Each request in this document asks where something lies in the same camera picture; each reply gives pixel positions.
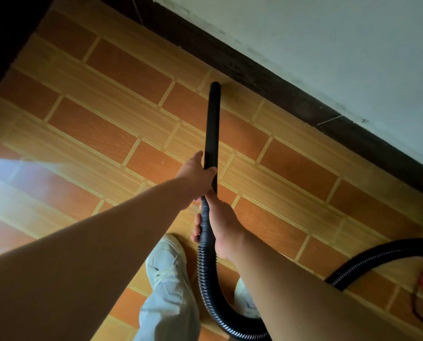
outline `white sneaker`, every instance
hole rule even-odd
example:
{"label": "white sneaker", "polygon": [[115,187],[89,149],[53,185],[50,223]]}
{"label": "white sneaker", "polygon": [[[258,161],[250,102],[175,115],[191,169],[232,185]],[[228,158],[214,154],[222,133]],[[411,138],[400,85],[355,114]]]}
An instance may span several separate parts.
{"label": "white sneaker", "polygon": [[165,234],[148,255],[145,268],[151,287],[166,282],[183,282],[189,291],[186,272],[186,254],[180,242],[172,234]]}
{"label": "white sneaker", "polygon": [[235,311],[243,316],[260,318],[260,313],[252,300],[252,296],[249,294],[241,278],[238,279],[237,286],[235,287],[234,308]]}

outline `wall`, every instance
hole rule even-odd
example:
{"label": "wall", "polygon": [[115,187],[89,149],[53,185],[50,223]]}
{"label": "wall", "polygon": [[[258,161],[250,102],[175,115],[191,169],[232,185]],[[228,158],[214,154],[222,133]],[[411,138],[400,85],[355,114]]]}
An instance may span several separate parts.
{"label": "wall", "polygon": [[155,0],[423,164],[423,0]]}

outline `forearm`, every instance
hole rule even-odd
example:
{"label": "forearm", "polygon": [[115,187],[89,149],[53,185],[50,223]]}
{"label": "forearm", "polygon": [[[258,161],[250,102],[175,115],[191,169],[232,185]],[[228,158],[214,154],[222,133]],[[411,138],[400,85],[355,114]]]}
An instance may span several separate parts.
{"label": "forearm", "polygon": [[249,232],[229,246],[273,340],[409,340]]}
{"label": "forearm", "polygon": [[0,339],[88,341],[192,198],[174,179],[1,255]]}

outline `dark furniture edge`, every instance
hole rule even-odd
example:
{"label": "dark furniture edge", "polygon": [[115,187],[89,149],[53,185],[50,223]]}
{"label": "dark furniture edge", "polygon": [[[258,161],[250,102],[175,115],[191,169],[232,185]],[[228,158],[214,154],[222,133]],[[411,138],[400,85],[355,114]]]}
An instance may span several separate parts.
{"label": "dark furniture edge", "polygon": [[[54,0],[0,0],[0,80]],[[423,193],[423,165],[152,0],[101,0]]]}

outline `pant leg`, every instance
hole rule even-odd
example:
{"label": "pant leg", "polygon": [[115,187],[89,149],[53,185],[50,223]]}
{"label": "pant leg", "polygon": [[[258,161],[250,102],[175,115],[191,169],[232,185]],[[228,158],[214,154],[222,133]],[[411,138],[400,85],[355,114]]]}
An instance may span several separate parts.
{"label": "pant leg", "polygon": [[197,341],[199,308],[184,283],[157,285],[140,309],[134,341]]}

